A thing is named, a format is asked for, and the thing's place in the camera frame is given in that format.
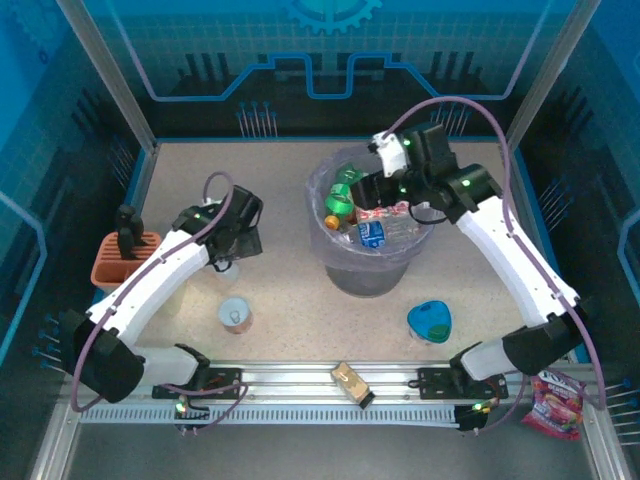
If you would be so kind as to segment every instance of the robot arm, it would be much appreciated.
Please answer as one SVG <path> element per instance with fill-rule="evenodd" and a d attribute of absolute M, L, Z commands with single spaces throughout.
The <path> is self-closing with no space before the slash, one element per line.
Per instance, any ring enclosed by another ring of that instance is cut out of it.
<path fill-rule="evenodd" d="M 480 249 L 520 309 L 523 328 L 461 352 L 451 361 L 454 368 L 463 369 L 474 380 L 512 370 L 535 375 L 580 343 L 578 329 L 566 309 L 514 235 L 584 318 L 577 293 L 558 278 L 512 216 L 514 229 L 510 233 L 503 219 L 500 187 L 480 165 L 458 167 L 441 126 L 401 137 L 377 134 L 370 149 L 382 160 L 383 170 L 355 185 L 356 203 L 358 199 L 364 199 L 368 206 L 386 206 L 403 199 L 411 205 L 429 202 Z"/>
<path fill-rule="evenodd" d="M 220 208 L 220 204 L 209 204 L 184 210 L 160 247 L 116 291 L 84 315 L 65 313 L 60 322 L 65 371 L 73 374 L 96 323 L 113 312 L 89 351 L 82 383 L 112 403 L 128 396 L 138 385 L 169 383 L 198 388 L 197 373 L 209 365 L 203 355 L 186 345 L 140 348 L 135 343 L 156 311 L 195 272 L 207 265 L 220 271 L 234 260 L 262 252 L 257 231 L 262 201 L 239 186 L 234 186 L 230 207 L 216 226 L 189 242 Z M 118 298 L 121 301 L 115 307 Z"/>

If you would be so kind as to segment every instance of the can label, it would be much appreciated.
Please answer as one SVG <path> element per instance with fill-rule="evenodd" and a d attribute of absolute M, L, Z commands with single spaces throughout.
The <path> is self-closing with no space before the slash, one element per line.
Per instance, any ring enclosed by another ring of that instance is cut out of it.
<path fill-rule="evenodd" d="M 367 222 L 358 224 L 360 241 L 369 248 L 382 247 L 385 244 L 384 230 L 380 222 Z"/>

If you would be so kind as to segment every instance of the enclosure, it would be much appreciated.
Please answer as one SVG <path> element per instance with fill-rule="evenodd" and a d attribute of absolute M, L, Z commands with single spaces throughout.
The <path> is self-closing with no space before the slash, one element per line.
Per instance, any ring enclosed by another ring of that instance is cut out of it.
<path fill-rule="evenodd" d="M 518 421 L 530 389 L 490 440 L 395 421 L 446 406 L 407 386 L 417 368 L 517 330 L 518 308 L 448 223 L 391 292 L 340 292 L 310 249 L 304 188 L 323 159 L 366 145 L 418 102 L 479 102 L 513 152 L 515 214 L 579 292 L 607 385 L 637 385 L 637 2 L 5 0 L 0 18 L 2 478 L 635 478 L 635 427 L 586 405 L 579 442 L 545 437 Z M 430 124 L 444 127 L 461 166 L 479 163 L 503 184 L 482 115 L 448 102 L 404 127 Z M 180 311 L 157 313 L 138 343 L 186 343 L 241 368 L 244 410 L 195 439 L 160 418 L 173 405 L 150 389 L 72 412 L 56 322 L 102 298 L 90 276 L 118 206 L 165 236 L 215 170 L 264 201 L 264 252 L 238 261 L 232 286 L 193 275 Z M 217 320 L 230 295 L 251 305 L 244 335 Z M 411 338 L 405 323 L 429 299 L 454 315 L 442 345 Z M 375 418 L 349 417 L 329 376 L 341 360 L 375 390 Z M 583 346 L 559 366 L 595 393 Z M 520 378 L 507 375 L 504 407 Z M 632 410 L 615 413 L 635 422 Z"/>

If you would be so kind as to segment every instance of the small box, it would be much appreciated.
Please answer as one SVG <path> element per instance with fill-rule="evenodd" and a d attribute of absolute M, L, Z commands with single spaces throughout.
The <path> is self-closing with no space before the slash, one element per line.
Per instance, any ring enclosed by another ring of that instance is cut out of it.
<path fill-rule="evenodd" d="M 345 362 L 341 362 L 337 368 L 332 370 L 331 376 L 344 393 L 363 410 L 375 398 L 375 395 L 369 389 L 369 385 Z"/>

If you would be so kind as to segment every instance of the snack bag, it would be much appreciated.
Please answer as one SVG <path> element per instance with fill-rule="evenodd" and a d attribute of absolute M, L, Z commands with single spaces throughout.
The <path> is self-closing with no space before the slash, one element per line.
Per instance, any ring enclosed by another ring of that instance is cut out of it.
<path fill-rule="evenodd" d="M 543 370 L 531 377 L 533 410 L 522 423 L 555 438 L 578 440 L 582 423 L 582 397 L 578 390 L 553 373 Z"/>
<path fill-rule="evenodd" d="M 363 210 L 356 206 L 356 219 L 358 223 L 371 222 L 381 218 L 409 215 L 409 202 L 400 201 L 390 207 L 377 207 L 373 210 Z"/>

